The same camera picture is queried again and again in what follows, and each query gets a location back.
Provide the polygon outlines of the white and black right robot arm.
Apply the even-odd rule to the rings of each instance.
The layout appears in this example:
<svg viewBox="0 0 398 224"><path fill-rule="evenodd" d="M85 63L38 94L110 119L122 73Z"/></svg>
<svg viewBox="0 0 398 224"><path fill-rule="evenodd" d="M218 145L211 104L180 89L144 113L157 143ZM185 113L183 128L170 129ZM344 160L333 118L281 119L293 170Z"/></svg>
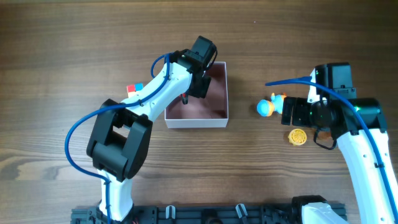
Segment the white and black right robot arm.
<svg viewBox="0 0 398 224"><path fill-rule="evenodd" d="M397 223L397 180L379 102L358 98L349 63L317 65L310 76L275 82L308 85L307 98L286 97L284 125L328 131L348 166L364 223Z"/></svg>

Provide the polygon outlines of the red toy robot car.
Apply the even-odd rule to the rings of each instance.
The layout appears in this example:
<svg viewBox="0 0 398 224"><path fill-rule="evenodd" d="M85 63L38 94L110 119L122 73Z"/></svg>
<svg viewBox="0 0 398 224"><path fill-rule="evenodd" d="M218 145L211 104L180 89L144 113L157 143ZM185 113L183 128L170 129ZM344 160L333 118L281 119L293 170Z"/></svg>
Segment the red toy robot car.
<svg viewBox="0 0 398 224"><path fill-rule="evenodd" d="M188 95L186 93L182 94L182 102L187 103L188 102Z"/></svg>

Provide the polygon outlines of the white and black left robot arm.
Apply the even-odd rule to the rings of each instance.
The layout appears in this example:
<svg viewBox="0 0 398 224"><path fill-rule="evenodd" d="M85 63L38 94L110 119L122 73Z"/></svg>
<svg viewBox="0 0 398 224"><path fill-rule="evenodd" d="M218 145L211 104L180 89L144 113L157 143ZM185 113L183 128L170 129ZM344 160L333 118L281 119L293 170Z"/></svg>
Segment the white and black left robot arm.
<svg viewBox="0 0 398 224"><path fill-rule="evenodd" d="M133 97L121 103L108 99L101 105L86 148L105 178L96 221L133 221L132 178L147 157L154 121L178 96L183 104L189 96L206 96L211 78L205 72L217 55L216 45L199 36L192 48L165 55L161 72Z"/></svg>

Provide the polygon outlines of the white box with pink interior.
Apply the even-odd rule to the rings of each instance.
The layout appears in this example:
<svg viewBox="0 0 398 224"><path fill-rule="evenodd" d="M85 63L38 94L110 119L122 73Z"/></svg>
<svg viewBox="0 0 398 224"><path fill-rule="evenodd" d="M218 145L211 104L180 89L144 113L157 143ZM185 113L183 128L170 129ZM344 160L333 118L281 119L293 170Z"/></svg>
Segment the white box with pink interior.
<svg viewBox="0 0 398 224"><path fill-rule="evenodd" d="M206 72L211 77L205 98L179 96L165 109L165 123L174 128L225 128L229 120L228 74L226 62L215 62Z"/></svg>

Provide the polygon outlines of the colourful puzzle cube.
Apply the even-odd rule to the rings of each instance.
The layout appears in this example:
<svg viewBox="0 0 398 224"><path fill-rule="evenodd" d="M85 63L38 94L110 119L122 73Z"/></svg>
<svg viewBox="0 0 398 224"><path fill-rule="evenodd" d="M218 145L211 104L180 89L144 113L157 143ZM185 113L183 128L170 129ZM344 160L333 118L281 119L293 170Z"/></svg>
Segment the colourful puzzle cube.
<svg viewBox="0 0 398 224"><path fill-rule="evenodd" d="M132 98L133 96L137 95L142 89L144 85L142 83L135 83L132 85L128 85L126 87L127 90L127 96L129 98Z"/></svg>

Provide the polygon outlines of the blue and orange toy figure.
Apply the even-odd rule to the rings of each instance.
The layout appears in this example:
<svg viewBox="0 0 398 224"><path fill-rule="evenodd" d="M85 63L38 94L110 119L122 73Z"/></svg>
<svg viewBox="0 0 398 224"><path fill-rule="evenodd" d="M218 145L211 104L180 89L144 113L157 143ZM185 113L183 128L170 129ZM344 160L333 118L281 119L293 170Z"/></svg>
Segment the blue and orange toy figure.
<svg viewBox="0 0 398 224"><path fill-rule="evenodd" d="M269 117L274 112L282 114L284 100L286 98L286 94L275 95L274 93L271 94L270 100L261 100L257 104L257 112L262 117Z"/></svg>

